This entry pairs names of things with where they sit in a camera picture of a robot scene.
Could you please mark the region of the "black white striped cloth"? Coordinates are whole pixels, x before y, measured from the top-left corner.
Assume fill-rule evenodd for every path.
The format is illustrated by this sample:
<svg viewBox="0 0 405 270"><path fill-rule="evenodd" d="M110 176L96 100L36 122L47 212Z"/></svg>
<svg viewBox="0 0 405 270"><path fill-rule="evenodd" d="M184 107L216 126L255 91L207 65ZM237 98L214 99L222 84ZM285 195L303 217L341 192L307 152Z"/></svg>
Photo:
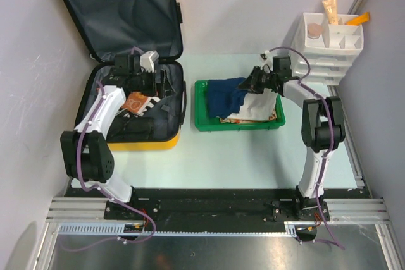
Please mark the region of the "black white striped cloth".
<svg viewBox="0 0 405 270"><path fill-rule="evenodd" d="M151 110L161 100L159 97L150 97L150 98L151 98L151 100L150 100L149 104L146 106L146 108L145 108L145 110L143 112L143 115L145 115L149 110ZM116 114L116 117L130 118L130 117L133 117L133 116L136 117L136 118L137 117L142 117L142 116L139 116L139 115L136 115L136 114L132 114L129 111L127 111L125 109L122 109L122 108L120 108L120 110Z"/></svg>

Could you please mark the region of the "white cloth garment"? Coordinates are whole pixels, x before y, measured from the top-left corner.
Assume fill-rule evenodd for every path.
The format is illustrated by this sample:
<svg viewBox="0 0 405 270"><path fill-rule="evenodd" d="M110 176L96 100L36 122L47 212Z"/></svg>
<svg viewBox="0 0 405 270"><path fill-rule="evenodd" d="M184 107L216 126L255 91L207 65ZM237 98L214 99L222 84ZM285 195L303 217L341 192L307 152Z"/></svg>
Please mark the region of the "white cloth garment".
<svg viewBox="0 0 405 270"><path fill-rule="evenodd" d="M266 89L262 94L247 93L239 113L232 113L227 119L267 121L273 113L277 96L278 94L270 89Z"/></svg>

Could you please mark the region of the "navy blue cloth garment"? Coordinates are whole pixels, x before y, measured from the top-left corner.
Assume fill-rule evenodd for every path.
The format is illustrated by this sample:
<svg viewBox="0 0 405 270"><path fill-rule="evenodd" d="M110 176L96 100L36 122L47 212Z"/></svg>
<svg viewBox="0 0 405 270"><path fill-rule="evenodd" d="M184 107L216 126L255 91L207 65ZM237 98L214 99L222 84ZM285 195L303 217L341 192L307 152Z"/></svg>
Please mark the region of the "navy blue cloth garment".
<svg viewBox="0 0 405 270"><path fill-rule="evenodd" d="M239 114L247 94L239 85L245 80L244 77L208 80L206 100L210 118L225 119L231 114Z"/></svg>

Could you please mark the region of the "orange rabbit print towel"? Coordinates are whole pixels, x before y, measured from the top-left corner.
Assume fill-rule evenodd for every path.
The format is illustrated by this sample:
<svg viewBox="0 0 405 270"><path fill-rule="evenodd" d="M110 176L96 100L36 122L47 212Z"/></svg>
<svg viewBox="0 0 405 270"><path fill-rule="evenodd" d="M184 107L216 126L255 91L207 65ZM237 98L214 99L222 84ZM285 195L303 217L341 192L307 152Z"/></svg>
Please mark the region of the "orange rabbit print towel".
<svg viewBox="0 0 405 270"><path fill-rule="evenodd" d="M132 114L139 116L143 115L146 106L149 104L151 98L141 94L140 92L132 92L128 97L122 109L129 111Z"/></svg>

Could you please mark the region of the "floral cloth pouch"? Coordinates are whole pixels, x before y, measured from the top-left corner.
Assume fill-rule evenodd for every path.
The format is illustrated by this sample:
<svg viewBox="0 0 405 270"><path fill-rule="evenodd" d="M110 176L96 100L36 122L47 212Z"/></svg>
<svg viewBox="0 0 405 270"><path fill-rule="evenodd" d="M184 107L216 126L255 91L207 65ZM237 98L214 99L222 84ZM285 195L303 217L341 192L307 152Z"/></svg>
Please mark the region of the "floral cloth pouch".
<svg viewBox="0 0 405 270"><path fill-rule="evenodd" d="M243 120L239 118L220 118L220 123L232 123L232 124L256 124L256 123L267 123L269 121L274 121L277 119L276 111L273 110L271 116L267 120Z"/></svg>

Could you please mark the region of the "green plastic tray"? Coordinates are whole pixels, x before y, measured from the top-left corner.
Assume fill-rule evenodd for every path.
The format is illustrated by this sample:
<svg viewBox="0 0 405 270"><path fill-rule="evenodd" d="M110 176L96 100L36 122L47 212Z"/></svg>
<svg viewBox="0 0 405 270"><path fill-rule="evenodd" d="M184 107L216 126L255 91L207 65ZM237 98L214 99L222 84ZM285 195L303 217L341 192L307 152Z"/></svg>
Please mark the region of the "green plastic tray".
<svg viewBox="0 0 405 270"><path fill-rule="evenodd" d="M286 119L280 96L276 99L275 109L270 121L236 124L222 123L219 118L210 118L206 98L207 88L207 80L198 80L194 84L194 124L200 132L274 130L285 125Z"/></svg>

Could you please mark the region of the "yellow Pikachu hard-shell suitcase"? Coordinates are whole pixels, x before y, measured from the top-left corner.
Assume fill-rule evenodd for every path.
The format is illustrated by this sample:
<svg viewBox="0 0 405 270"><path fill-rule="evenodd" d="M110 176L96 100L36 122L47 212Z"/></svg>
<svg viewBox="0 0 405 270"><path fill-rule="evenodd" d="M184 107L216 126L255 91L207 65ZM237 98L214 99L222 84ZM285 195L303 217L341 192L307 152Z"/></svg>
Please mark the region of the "yellow Pikachu hard-shell suitcase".
<svg viewBox="0 0 405 270"><path fill-rule="evenodd" d="M110 71L117 55L157 51L156 73L166 72L167 96L142 117L154 120L153 138L145 142L108 143L112 150L165 150L180 137L186 110L182 16L177 0L63 0L91 58L97 61L87 81L75 125L97 96L97 81Z"/></svg>

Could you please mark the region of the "white plastic drawer organizer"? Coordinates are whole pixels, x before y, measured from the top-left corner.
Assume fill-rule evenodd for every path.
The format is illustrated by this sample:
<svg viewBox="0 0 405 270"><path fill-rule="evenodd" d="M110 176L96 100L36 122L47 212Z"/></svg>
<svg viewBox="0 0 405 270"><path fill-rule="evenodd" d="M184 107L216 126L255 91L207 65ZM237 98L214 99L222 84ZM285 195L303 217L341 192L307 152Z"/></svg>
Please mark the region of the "white plastic drawer organizer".
<svg viewBox="0 0 405 270"><path fill-rule="evenodd" d="M303 13L289 51L292 74L306 83L336 86L345 77L364 46L363 26L345 25L357 15L338 14L339 24L331 25L324 13ZM318 39L309 39L307 25L323 27Z"/></svg>

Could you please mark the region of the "pink round cosmetic jar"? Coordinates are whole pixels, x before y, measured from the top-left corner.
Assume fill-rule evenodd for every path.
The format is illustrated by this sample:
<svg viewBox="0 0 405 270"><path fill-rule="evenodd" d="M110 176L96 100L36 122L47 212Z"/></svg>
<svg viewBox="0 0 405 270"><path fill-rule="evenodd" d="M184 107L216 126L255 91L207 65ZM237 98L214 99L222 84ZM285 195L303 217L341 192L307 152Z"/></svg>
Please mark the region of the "pink round cosmetic jar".
<svg viewBox="0 0 405 270"><path fill-rule="evenodd" d="M317 23L307 25L307 36L309 39L318 39L323 33L323 27Z"/></svg>

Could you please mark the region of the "beige cosmetic tube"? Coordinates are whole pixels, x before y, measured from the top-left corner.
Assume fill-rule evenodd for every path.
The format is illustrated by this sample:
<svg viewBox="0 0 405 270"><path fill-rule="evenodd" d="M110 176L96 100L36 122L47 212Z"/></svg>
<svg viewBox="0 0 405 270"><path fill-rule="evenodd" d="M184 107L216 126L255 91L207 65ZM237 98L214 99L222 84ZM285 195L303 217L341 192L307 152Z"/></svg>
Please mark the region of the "beige cosmetic tube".
<svg viewBox="0 0 405 270"><path fill-rule="evenodd" d="M338 25L339 19L337 14L337 0L323 0L322 5L329 24Z"/></svg>

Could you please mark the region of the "orange cosmetic tube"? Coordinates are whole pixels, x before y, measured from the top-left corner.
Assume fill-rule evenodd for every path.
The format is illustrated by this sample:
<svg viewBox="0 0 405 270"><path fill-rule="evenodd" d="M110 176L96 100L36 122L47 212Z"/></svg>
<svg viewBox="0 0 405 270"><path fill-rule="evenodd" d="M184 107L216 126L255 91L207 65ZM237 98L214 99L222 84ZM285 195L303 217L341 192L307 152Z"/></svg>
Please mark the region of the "orange cosmetic tube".
<svg viewBox="0 0 405 270"><path fill-rule="evenodd" d="M359 26L366 22L369 22L369 20L370 20L370 13L365 12L362 15L359 15L359 16L345 22L345 25Z"/></svg>

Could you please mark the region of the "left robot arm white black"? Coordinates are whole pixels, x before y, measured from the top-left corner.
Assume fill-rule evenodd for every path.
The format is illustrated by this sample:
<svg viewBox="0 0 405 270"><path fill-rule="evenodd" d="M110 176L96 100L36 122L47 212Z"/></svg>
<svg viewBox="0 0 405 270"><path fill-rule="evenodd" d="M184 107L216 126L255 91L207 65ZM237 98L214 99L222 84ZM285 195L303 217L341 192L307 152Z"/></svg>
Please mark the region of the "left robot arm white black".
<svg viewBox="0 0 405 270"><path fill-rule="evenodd" d="M61 134L61 150L66 173L89 192L98 190L118 204L126 219L135 218L140 204L132 199L130 185L114 172L115 160L108 147L108 131L118 110L132 92L158 97L163 84L156 83L159 54L117 55L109 73L97 81L97 96L82 121L72 131Z"/></svg>

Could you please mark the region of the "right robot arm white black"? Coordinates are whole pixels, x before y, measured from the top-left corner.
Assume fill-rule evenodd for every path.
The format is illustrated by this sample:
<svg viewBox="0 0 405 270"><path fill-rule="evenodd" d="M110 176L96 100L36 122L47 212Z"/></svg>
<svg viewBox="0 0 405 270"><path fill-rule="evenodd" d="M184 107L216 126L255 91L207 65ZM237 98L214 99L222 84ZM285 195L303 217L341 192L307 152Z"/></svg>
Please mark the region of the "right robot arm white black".
<svg viewBox="0 0 405 270"><path fill-rule="evenodd" d="M307 148L302 177L290 201L272 203L275 221L310 221L328 212L324 199L324 179L334 151L346 137L342 102L324 97L292 74L289 56L275 56L266 71L254 67L239 89L262 94L266 89L294 102L302 111L301 138Z"/></svg>

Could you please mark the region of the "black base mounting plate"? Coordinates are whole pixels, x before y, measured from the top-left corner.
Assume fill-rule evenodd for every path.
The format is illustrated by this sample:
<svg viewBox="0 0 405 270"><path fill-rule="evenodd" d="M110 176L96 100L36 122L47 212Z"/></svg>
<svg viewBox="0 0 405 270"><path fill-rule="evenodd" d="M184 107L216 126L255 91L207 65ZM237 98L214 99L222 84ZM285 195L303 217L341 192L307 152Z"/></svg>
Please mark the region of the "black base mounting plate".
<svg viewBox="0 0 405 270"><path fill-rule="evenodd" d="M155 221L171 215L195 216L262 216L266 220L319 221L329 218L326 199L363 199L362 189L330 189L318 201L302 203L293 189L139 189L129 205L145 212Z"/></svg>

